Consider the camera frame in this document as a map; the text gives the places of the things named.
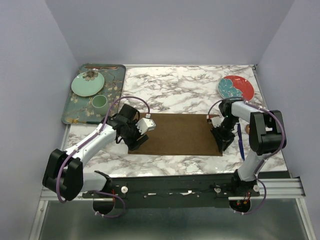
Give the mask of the brown fabric napkin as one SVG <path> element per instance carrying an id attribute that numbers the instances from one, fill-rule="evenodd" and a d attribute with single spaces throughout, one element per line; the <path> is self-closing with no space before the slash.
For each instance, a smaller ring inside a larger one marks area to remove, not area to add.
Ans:
<path id="1" fill-rule="evenodd" d="M 152 113 L 154 130 L 133 155 L 222 156 L 205 114 Z"/>

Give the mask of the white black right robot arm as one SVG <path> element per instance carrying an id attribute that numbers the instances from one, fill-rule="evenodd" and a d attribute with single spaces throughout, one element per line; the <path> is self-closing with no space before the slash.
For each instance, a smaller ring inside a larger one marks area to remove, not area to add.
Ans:
<path id="1" fill-rule="evenodd" d="M 210 131 L 219 152 L 224 152 L 234 141 L 233 131 L 239 120 L 249 123 L 250 151 L 227 184 L 231 196 L 249 196 L 267 160 L 287 144 L 282 113 L 255 106 L 241 97 L 228 97 L 216 104 L 223 119 L 208 114 L 206 121 L 212 125 Z"/>

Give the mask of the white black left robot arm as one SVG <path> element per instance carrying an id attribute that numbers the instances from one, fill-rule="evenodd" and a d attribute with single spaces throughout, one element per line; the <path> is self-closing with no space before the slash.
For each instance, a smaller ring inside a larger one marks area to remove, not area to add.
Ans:
<path id="1" fill-rule="evenodd" d="M 48 158 L 42 185 L 55 192 L 62 202 L 71 201 L 82 192 L 94 191 L 101 198 L 107 197 L 111 178 L 101 171 L 85 173 L 84 167 L 113 142 L 124 141 L 130 151 L 138 149 L 148 140 L 147 132 L 155 127 L 149 113 L 141 117 L 137 109 L 125 104 L 79 143 L 65 150 L 55 149 Z"/>

